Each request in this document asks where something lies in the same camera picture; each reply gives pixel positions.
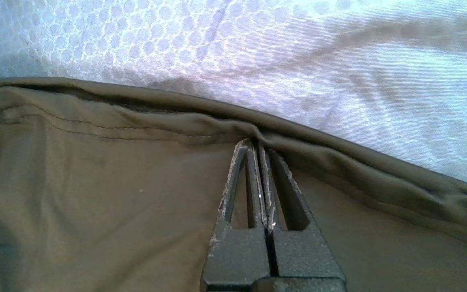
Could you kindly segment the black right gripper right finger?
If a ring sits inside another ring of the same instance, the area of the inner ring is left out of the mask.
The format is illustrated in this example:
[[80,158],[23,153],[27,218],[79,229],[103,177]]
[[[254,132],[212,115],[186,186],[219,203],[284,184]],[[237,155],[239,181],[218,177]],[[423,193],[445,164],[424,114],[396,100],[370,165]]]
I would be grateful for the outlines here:
[[293,174],[276,151],[258,145],[272,292],[345,292],[347,280]]

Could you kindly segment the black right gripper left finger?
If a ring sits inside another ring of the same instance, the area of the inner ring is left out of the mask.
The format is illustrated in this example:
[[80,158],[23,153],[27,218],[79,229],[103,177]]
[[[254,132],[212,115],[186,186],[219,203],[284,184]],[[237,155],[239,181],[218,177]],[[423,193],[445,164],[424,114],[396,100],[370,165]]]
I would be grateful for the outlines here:
[[[248,228],[231,225],[238,180],[245,172]],[[233,151],[218,215],[200,277],[202,292],[248,292],[256,281],[270,277],[266,244],[268,217],[258,154],[251,139],[239,141]]]

